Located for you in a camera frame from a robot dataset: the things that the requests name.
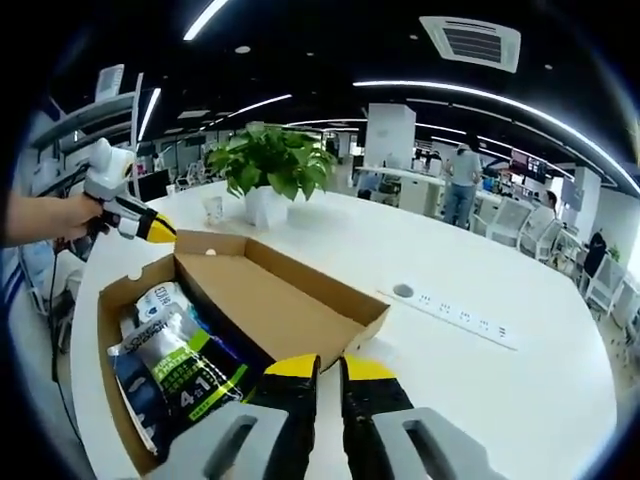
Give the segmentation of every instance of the cardboard box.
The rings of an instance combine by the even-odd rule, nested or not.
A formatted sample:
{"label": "cardboard box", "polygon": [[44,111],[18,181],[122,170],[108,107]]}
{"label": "cardboard box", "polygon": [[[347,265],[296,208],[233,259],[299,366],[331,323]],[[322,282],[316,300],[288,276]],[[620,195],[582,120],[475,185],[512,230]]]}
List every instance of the cardboard box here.
{"label": "cardboard box", "polygon": [[173,255],[147,265],[138,280],[112,283],[98,301],[104,386],[120,437],[141,476],[152,471],[157,460],[129,417],[107,348],[122,340],[120,320],[132,305],[152,287],[172,280],[180,283],[201,314],[217,321],[221,310],[224,332],[238,342],[235,346],[240,344],[249,363],[261,368],[317,353],[325,370],[347,347],[375,335],[389,308],[256,240],[178,232]]}

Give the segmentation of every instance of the ceiling air conditioner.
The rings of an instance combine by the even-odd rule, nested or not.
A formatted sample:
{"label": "ceiling air conditioner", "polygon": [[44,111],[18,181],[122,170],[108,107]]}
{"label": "ceiling air conditioner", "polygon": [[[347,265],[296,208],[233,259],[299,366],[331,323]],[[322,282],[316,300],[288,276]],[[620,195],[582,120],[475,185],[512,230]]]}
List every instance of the ceiling air conditioner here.
{"label": "ceiling air conditioner", "polygon": [[518,68],[521,35],[513,28],[455,17],[420,17],[420,23],[442,58],[511,73]]}

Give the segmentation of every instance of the gray shirt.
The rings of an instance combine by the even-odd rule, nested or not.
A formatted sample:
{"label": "gray shirt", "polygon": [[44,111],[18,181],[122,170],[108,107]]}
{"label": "gray shirt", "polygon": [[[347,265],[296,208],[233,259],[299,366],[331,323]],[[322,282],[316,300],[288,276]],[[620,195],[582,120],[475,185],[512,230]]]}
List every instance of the gray shirt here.
{"label": "gray shirt", "polygon": [[473,183],[473,174],[475,172],[480,175],[482,170],[480,155],[471,150],[464,150],[460,155],[456,152],[449,161],[453,167],[451,183],[461,187],[475,185]]}

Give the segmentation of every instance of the shelf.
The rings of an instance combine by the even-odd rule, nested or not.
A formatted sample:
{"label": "shelf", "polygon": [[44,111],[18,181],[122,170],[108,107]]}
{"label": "shelf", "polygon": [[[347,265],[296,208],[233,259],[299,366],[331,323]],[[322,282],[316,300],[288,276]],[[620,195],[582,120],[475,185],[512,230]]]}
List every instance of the shelf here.
{"label": "shelf", "polygon": [[119,133],[125,133],[131,130],[131,122],[119,123],[117,125],[112,125],[107,128],[103,128],[102,130],[98,130],[90,135],[86,135],[82,138],[79,138],[77,142],[69,143],[67,145],[61,145],[60,151],[64,155],[71,155],[78,150],[88,147],[89,145],[94,144],[102,137],[109,138]]}
{"label": "shelf", "polygon": [[134,98],[135,92],[124,93],[82,107],[56,122],[50,129],[33,139],[31,147],[42,150],[56,140],[71,135],[76,130],[82,130],[96,122],[130,112],[133,110]]}

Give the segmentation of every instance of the white chair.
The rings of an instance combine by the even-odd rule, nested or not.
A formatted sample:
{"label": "white chair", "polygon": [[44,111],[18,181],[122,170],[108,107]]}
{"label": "white chair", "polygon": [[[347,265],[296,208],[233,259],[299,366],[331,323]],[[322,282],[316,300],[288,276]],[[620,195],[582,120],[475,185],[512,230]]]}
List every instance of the white chair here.
{"label": "white chair", "polygon": [[482,235],[508,247],[517,248],[522,227],[534,207],[528,202],[503,198],[491,220],[474,215],[473,233]]}
{"label": "white chair", "polygon": [[589,279],[589,286],[584,294],[585,301],[595,304],[609,316],[622,290],[625,273],[624,268],[611,255],[606,254],[596,274]]}
{"label": "white chair", "polygon": [[526,250],[533,255],[533,258],[539,262],[546,262],[551,258],[553,244],[558,238],[558,234],[562,229],[562,223],[554,219],[547,225],[539,238],[531,236],[526,229],[523,229],[519,239],[519,250]]}

